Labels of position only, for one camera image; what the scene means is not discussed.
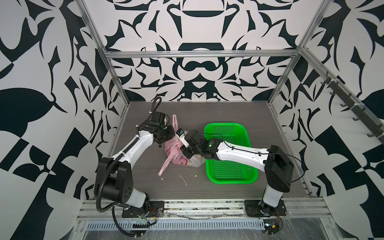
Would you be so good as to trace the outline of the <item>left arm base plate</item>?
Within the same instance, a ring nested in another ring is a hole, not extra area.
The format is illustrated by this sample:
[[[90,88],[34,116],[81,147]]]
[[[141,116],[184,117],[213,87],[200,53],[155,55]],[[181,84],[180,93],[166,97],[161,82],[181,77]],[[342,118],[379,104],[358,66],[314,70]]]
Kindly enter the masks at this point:
[[[145,202],[141,208],[129,207],[124,208],[123,218],[138,218],[144,216],[146,218],[158,218],[164,213],[165,202],[164,201],[149,201]]]

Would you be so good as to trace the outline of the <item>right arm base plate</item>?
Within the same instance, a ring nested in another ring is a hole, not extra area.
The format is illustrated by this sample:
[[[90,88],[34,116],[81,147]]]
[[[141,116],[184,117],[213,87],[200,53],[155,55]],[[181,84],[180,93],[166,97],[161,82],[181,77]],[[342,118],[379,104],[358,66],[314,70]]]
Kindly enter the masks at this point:
[[[245,211],[248,217],[277,217],[286,216],[287,208],[283,200],[276,207],[265,204],[262,200],[245,200]]]

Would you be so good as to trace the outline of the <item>pink plastic bag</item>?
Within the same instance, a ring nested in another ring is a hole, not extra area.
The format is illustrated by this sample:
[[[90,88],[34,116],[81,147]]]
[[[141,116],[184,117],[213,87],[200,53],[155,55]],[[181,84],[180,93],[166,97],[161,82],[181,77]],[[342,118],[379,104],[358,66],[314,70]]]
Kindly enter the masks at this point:
[[[206,159],[200,155],[194,155],[188,159],[181,151],[182,142],[177,136],[174,136],[171,140],[165,143],[165,152],[167,159],[161,167],[158,176],[161,176],[170,163],[175,165],[187,166],[198,168],[205,163]]]

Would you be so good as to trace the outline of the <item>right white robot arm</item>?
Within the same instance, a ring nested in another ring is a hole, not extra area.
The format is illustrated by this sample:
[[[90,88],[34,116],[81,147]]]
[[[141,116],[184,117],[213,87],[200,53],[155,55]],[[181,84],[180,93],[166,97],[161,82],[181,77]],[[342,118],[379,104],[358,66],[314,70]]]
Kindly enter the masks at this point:
[[[264,208],[277,208],[283,194],[291,189],[294,164],[277,146],[255,149],[230,144],[223,139],[208,140],[196,130],[186,132],[178,129],[176,136],[182,142],[181,151],[188,159],[199,155],[207,160],[232,161],[264,172],[267,178],[267,187],[261,200]]]

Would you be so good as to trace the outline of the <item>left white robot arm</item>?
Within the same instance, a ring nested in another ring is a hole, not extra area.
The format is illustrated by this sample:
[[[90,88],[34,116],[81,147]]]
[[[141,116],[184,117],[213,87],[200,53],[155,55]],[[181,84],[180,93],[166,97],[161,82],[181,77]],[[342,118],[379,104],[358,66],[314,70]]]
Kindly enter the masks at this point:
[[[136,126],[133,139],[111,158],[102,158],[97,167],[94,186],[96,209],[103,213],[116,206],[132,208],[145,214],[150,207],[149,195],[134,188],[132,168],[153,143],[160,147],[175,136],[170,117],[157,111],[162,102],[156,97],[148,118]]]

